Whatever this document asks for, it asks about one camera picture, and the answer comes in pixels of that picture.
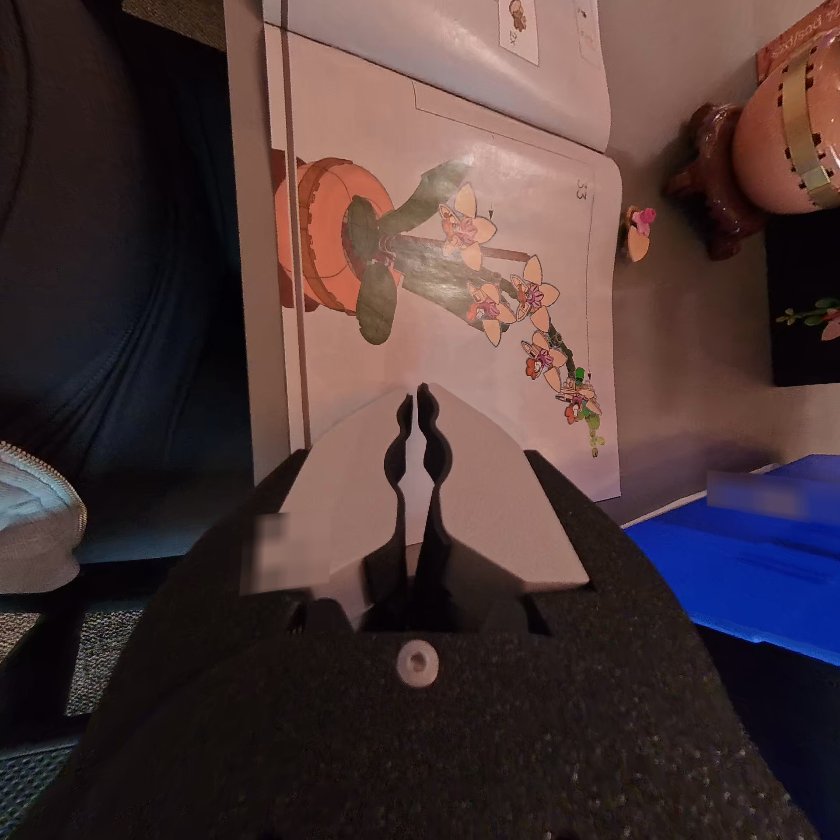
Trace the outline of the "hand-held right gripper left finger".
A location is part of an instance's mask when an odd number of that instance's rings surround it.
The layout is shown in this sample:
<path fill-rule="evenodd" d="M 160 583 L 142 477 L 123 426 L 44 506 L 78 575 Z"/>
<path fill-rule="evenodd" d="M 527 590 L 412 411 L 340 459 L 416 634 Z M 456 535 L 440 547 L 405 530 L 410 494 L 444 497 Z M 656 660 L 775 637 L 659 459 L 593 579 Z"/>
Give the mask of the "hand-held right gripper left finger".
<path fill-rule="evenodd" d="M 400 598 L 407 581 L 400 481 L 413 398 L 389 392 L 308 452 L 279 509 L 279 589 L 338 603 L 351 624 Z"/>

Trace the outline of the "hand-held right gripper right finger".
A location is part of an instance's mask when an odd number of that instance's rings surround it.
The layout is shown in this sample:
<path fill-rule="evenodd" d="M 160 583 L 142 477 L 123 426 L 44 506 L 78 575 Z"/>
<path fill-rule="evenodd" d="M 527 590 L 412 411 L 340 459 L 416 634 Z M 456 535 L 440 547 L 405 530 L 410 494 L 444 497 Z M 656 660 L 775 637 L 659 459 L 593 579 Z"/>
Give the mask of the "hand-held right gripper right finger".
<path fill-rule="evenodd" d="M 415 575 L 419 604 L 487 617 L 499 602 L 590 582 L 517 441 L 435 383 L 417 389 L 432 480 Z"/>

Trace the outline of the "brick flower instruction booklet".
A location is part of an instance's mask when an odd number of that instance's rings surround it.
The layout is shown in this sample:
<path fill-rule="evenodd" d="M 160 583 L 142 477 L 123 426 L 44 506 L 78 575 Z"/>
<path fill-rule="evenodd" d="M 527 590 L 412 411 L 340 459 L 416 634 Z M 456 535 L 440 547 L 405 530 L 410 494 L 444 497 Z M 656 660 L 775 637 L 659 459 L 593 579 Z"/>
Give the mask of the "brick flower instruction booklet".
<path fill-rule="evenodd" d="M 264 2 L 292 449 L 438 383 L 620 497 L 597 2 Z"/>

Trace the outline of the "blue plastic bin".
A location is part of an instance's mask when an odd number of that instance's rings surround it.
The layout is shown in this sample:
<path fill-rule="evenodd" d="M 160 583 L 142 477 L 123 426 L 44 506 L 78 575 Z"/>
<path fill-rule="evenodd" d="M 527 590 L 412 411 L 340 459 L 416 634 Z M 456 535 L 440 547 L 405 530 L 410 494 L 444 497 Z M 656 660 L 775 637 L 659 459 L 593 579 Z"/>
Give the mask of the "blue plastic bin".
<path fill-rule="evenodd" d="M 624 526 L 691 620 L 839 665 L 839 456 L 745 473 Z"/>

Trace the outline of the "dark blue pants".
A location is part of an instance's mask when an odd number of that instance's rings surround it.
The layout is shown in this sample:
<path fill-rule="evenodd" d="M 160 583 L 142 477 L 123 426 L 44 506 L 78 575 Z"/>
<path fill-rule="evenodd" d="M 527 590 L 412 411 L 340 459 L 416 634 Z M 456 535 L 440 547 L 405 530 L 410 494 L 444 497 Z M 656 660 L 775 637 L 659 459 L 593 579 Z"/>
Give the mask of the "dark blue pants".
<path fill-rule="evenodd" d="M 2 2 L 2 439 L 82 564 L 186 553 L 253 485 L 225 53 L 122 2 Z"/>

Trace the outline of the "small brick flower piece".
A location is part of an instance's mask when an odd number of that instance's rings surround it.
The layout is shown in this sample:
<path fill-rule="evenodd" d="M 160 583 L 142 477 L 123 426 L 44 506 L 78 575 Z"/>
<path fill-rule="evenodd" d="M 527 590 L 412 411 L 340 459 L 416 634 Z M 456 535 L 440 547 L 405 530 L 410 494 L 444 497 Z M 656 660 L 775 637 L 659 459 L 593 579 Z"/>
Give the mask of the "small brick flower piece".
<path fill-rule="evenodd" d="M 619 245 L 630 262 L 638 263 L 647 255 L 656 216 L 657 212 L 651 206 L 630 206 L 626 209 L 619 232 Z"/>

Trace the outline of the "person in grey jacket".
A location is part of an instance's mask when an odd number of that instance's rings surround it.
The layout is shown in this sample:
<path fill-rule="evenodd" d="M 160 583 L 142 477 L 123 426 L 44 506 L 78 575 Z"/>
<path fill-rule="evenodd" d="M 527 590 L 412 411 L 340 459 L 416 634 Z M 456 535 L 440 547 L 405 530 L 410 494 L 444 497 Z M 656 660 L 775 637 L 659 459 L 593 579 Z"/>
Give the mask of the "person in grey jacket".
<path fill-rule="evenodd" d="M 1 442 L 1 594 L 53 592 L 80 571 L 88 524 L 76 489 L 51 465 Z"/>

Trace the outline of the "black toy set box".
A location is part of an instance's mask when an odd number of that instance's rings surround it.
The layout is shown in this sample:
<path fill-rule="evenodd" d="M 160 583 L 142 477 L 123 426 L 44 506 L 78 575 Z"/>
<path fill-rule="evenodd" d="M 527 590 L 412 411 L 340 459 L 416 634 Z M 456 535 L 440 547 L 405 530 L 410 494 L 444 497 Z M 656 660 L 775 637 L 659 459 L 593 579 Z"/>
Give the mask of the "black toy set box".
<path fill-rule="evenodd" d="M 838 383 L 838 209 L 772 217 L 764 241 L 773 383 Z"/>

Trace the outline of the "brown glossy stand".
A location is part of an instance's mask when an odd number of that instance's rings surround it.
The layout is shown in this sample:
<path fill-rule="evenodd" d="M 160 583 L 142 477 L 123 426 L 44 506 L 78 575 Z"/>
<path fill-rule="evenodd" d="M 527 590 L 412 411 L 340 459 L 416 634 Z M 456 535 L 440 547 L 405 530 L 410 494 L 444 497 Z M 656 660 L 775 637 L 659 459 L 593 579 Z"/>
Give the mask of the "brown glossy stand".
<path fill-rule="evenodd" d="M 741 114 L 734 103 L 701 105 L 680 130 L 679 155 L 662 188 L 685 212 L 713 261 L 737 255 L 770 218 L 747 198 L 734 172 L 732 144 Z"/>

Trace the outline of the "pink round brick pot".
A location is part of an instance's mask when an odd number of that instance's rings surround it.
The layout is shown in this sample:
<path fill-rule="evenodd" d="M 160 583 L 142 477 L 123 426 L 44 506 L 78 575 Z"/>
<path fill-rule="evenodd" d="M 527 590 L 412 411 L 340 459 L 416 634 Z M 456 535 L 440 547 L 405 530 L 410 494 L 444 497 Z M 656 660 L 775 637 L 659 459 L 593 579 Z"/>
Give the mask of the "pink round brick pot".
<path fill-rule="evenodd" d="M 837 25 L 784 45 L 742 112 L 732 158 L 742 191 L 770 214 L 838 208 Z"/>

